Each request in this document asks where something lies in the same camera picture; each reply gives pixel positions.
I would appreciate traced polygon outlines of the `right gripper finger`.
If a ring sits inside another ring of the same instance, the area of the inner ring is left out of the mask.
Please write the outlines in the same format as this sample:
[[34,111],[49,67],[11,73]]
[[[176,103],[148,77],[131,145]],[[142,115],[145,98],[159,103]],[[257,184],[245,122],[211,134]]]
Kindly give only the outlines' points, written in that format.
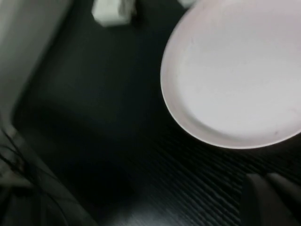
[[247,174],[241,194],[241,225],[299,226],[301,186],[277,174]]

